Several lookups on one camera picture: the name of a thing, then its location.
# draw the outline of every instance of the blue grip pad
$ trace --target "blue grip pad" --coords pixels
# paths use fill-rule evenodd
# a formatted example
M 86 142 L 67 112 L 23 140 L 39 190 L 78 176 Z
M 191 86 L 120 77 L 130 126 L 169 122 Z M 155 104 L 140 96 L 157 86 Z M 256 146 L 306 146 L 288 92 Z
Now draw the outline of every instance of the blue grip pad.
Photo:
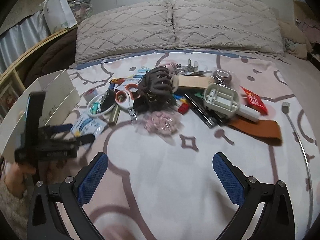
M 213 156 L 212 165 L 232 203 L 242 206 L 244 188 L 219 154 Z
M 108 157 L 103 154 L 78 188 L 78 203 L 80 205 L 89 203 L 107 168 Z

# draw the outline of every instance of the packet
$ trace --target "packet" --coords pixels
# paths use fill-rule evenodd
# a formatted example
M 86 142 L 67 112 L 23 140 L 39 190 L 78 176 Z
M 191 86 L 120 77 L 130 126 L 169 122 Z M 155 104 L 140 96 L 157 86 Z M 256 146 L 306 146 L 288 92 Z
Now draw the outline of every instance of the packet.
M 71 128 L 71 133 L 75 137 L 92 133 L 97 138 L 106 126 L 106 122 L 98 118 L 90 118 L 86 113 L 83 113 Z
M 253 108 L 254 110 L 260 112 L 262 115 L 267 115 L 268 109 L 266 108 L 266 106 L 262 102 L 261 98 L 258 95 L 256 95 L 255 93 L 251 92 L 250 90 L 247 90 L 243 87 L 241 87 L 241 88 L 244 90 L 244 92 L 247 95 L 247 101 L 248 101 L 249 106 L 251 108 Z
M 143 116 L 141 124 L 149 133 L 163 136 L 171 136 L 181 127 L 179 115 L 169 111 L 148 112 Z

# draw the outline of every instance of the white container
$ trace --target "white container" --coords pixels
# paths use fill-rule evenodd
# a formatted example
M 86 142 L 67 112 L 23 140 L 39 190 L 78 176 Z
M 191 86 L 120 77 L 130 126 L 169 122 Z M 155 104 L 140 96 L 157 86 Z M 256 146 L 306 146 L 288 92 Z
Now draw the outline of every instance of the white container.
M 0 124 L 0 153 L 9 163 L 14 163 L 14 150 L 20 146 L 20 134 L 24 132 L 25 127 L 27 101 L 30 92 L 33 91 L 46 91 L 40 127 L 47 124 L 63 124 L 80 101 L 80 96 L 66 70 L 39 77 L 34 81 L 14 103 Z
M 260 113 L 239 103 L 238 92 L 218 84 L 211 84 L 204 90 L 204 105 L 231 118 L 238 114 L 250 121 L 257 122 Z

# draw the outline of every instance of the bedsheet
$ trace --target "bedsheet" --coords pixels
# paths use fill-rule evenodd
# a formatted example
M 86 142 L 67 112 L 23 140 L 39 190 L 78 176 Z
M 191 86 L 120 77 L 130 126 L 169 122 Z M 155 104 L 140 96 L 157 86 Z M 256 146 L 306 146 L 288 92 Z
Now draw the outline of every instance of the bedsheet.
M 91 201 L 83 206 L 106 239 L 217 238 L 238 208 L 231 203 L 212 168 L 212 157 L 220 151 L 246 176 L 255 176 L 265 183 L 281 179 L 287 184 L 295 215 L 296 239 L 302 239 L 308 221 L 309 187 L 298 142 L 281 112 L 283 101 L 291 103 L 289 115 L 308 154 L 314 188 L 313 221 L 319 214 L 319 150 L 297 98 L 274 62 L 236 54 L 223 55 L 150 52 L 68 70 L 82 96 L 92 87 L 104 92 L 111 78 L 133 75 L 141 66 L 153 68 L 167 62 L 184 64 L 188 59 L 196 60 L 199 70 L 217 67 L 232 71 L 241 86 L 261 96 L 269 111 L 268 116 L 261 118 L 275 120 L 281 127 L 283 144 L 274 147 L 228 127 L 210 130 L 189 111 L 181 117 L 183 128 L 173 136 L 173 143 L 167 144 L 156 135 L 137 133 L 129 115 L 121 112 L 116 127 L 106 129 L 91 149 L 80 149 L 77 159 L 59 166 L 54 178 L 59 182 L 66 176 L 75 176 L 99 151 L 108 155 L 108 169 Z M 74 122 L 84 107 L 82 97 L 66 122 Z M 59 208 L 71 237 L 76 239 L 61 204 Z M 243 239 L 251 236 L 262 208 L 263 203 L 260 203 Z

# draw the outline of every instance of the metal screw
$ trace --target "metal screw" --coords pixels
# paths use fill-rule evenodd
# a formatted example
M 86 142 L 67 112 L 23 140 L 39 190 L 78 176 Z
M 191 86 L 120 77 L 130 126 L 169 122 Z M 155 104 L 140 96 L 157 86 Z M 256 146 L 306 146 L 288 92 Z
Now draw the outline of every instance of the metal screw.
M 284 187 L 284 186 L 285 186 L 285 183 L 284 183 L 284 181 L 282 181 L 282 180 L 279 180 L 279 181 L 278 181 L 278 184 L 279 184 L 280 187 Z
M 256 183 L 256 182 L 257 182 L 257 179 L 256 179 L 256 177 L 254 177 L 254 176 L 248 177 L 248 180 L 249 180 L 251 183 Z
M 37 187 L 41 187 L 43 185 L 43 181 L 42 180 L 39 180 L 37 183 L 36 183 L 36 186 Z
M 71 183 L 73 181 L 73 177 L 66 177 L 64 180 L 66 183 Z

